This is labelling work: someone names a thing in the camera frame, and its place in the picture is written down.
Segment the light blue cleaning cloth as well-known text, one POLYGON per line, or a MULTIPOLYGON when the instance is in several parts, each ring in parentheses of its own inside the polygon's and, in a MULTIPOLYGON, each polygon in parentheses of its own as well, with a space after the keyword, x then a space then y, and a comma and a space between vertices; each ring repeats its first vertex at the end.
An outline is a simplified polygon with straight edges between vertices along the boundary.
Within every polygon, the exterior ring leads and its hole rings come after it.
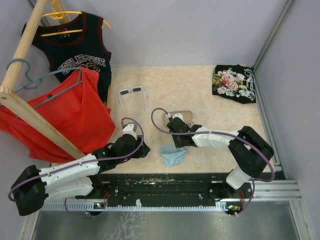
POLYGON ((159 149, 164 167, 174 167, 185 161, 187 155, 185 147, 177 148, 174 144, 163 146, 159 149))

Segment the newspaper print glasses case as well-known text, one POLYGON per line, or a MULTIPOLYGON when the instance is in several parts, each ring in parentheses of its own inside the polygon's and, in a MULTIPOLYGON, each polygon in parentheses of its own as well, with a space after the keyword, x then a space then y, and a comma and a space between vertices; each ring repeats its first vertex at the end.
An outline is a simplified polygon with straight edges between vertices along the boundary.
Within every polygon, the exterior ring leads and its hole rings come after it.
MULTIPOLYGON (((193 122, 193 112, 191 110, 178 110, 178 111, 169 111, 169 114, 173 117, 178 115, 189 127, 191 127, 193 122)), ((169 119, 165 113, 162 114, 162 125, 165 127, 169 123, 169 119)))

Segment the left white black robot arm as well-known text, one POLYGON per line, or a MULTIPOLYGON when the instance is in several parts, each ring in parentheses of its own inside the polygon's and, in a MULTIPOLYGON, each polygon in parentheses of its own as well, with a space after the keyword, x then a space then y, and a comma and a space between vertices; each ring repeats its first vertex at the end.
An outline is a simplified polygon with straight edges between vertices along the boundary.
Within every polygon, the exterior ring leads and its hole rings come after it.
POLYGON ((130 159, 145 158, 150 152, 144 137, 124 134, 85 157, 56 167, 26 167, 10 188, 9 199, 18 214, 28 216, 50 201, 70 197, 101 197, 104 186, 96 175, 112 170, 130 159))

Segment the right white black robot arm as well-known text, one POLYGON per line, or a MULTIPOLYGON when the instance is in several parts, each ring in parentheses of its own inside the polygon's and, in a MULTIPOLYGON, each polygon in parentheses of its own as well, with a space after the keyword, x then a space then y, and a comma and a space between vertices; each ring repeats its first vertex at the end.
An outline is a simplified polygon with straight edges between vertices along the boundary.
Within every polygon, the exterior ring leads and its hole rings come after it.
POLYGON ((217 131, 199 124, 188 126, 180 117, 171 117, 166 124, 177 148, 213 148, 230 152, 237 167, 225 179, 223 192, 235 198, 242 185, 259 178, 274 156, 273 148, 250 126, 238 131, 217 131))

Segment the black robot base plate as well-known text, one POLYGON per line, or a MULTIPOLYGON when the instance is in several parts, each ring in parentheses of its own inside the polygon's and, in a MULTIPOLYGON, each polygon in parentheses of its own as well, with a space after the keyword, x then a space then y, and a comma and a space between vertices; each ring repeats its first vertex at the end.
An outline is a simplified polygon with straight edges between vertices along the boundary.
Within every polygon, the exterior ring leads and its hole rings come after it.
POLYGON ((102 199, 109 207, 212 207, 230 199, 248 200, 253 193, 249 182, 233 189, 226 173, 103 173, 95 177, 97 189, 86 197, 102 199))

